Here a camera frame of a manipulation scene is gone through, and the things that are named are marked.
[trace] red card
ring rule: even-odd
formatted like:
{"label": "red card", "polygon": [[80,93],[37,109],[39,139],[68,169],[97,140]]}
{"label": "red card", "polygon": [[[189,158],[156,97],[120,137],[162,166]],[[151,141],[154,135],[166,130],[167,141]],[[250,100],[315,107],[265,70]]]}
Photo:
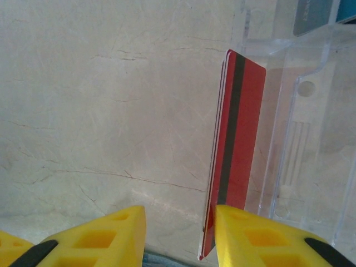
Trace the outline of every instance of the red card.
{"label": "red card", "polygon": [[215,246],[215,206],[245,207],[265,75],[265,68],[251,60],[232,50],[226,53],[221,70],[200,260]]}

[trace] marble surface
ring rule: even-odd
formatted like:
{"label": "marble surface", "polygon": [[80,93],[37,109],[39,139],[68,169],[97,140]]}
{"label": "marble surface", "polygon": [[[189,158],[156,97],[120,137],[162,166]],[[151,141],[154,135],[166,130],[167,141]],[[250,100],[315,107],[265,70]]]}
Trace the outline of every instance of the marble surface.
{"label": "marble surface", "polygon": [[234,1],[0,3],[0,228],[31,242],[134,204],[198,263]]}

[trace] clear plastic holder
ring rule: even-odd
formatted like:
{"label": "clear plastic holder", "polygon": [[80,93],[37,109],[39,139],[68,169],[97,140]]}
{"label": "clear plastic holder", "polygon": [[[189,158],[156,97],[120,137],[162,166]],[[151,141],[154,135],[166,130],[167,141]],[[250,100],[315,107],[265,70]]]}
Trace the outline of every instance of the clear plastic holder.
{"label": "clear plastic holder", "polygon": [[[299,1],[271,4],[265,23],[255,2],[236,4],[234,25],[245,22],[232,38],[267,70],[245,209],[312,231],[356,261],[356,25],[333,23],[334,1],[325,26],[295,37]],[[255,38],[261,24],[270,37]]]}

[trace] square cutout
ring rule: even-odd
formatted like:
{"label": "square cutout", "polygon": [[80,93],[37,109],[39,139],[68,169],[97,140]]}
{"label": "square cutout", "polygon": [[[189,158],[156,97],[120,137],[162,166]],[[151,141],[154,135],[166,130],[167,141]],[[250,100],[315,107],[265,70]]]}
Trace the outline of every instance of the square cutout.
{"label": "square cutout", "polygon": [[96,258],[60,258],[54,267],[93,267]]}
{"label": "square cutout", "polygon": [[252,246],[288,246],[288,240],[278,231],[268,228],[244,231]]}
{"label": "square cutout", "polygon": [[260,255],[266,267],[310,267],[310,264],[298,254]]}
{"label": "square cutout", "polygon": [[108,248],[116,236],[115,231],[95,230],[88,231],[74,244],[77,249],[104,249]]}

